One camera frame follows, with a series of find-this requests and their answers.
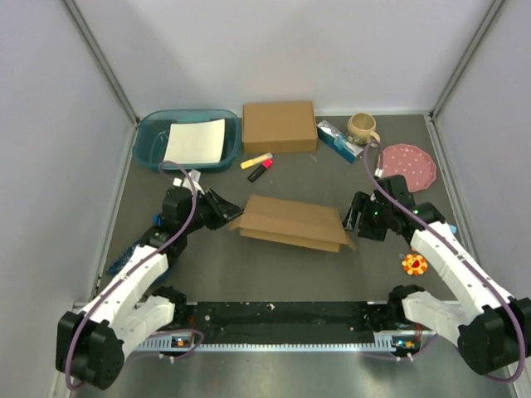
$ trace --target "highlighter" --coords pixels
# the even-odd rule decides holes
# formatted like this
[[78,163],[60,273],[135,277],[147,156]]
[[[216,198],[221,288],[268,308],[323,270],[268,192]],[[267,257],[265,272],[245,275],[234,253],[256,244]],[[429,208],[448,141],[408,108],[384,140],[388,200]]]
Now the highlighter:
[[266,170],[273,166],[271,159],[266,159],[260,166],[258,166],[254,172],[247,178],[250,182],[254,182],[259,176],[261,176]]
[[263,163],[267,159],[273,158],[273,154],[271,152],[266,153],[265,155],[259,156],[258,158],[254,158],[251,160],[246,160],[245,162],[240,163],[240,167],[242,170],[245,170],[246,168],[253,167],[255,164]]

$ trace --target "yellow marker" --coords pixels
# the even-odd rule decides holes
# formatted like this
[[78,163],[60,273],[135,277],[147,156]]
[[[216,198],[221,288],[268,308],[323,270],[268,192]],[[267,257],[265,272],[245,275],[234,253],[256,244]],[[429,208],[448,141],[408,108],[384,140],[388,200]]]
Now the yellow marker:
[[240,167],[245,170],[246,168],[253,167],[255,164],[262,163],[266,161],[267,159],[273,158],[273,154],[271,152],[266,153],[265,155],[259,156],[258,158],[254,158],[251,160],[246,160],[245,162],[240,163]]

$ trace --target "mug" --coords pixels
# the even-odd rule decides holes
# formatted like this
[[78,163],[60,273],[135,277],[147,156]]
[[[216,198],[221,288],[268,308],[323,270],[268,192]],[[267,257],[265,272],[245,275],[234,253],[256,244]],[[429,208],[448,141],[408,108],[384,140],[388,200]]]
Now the mug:
[[347,130],[348,141],[354,141],[357,145],[366,145],[373,138],[380,142],[380,136],[374,131],[376,120],[370,114],[355,114],[348,121]]

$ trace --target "small box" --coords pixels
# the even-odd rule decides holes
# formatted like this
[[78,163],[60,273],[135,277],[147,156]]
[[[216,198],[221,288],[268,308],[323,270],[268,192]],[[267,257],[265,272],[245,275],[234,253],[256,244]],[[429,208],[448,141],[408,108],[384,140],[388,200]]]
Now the small box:
[[338,209],[251,195],[244,214],[230,225],[240,235],[310,249],[339,252],[355,244],[343,229]]
[[317,124],[317,136],[349,163],[354,163],[356,157],[363,153],[363,148],[350,143],[341,131],[326,120]]
[[311,152],[317,148],[311,101],[243,105],[245,153]]

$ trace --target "pink plate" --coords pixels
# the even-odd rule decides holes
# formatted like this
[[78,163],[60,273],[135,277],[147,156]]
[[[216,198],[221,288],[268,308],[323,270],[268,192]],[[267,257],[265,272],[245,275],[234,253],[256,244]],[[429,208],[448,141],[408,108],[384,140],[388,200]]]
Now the pink plate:
[[383,176],[402,174],[410,192],[427,189],[436,179],[437,166],[433,159],[415,145],[392,145],[383,149],[382,155]]

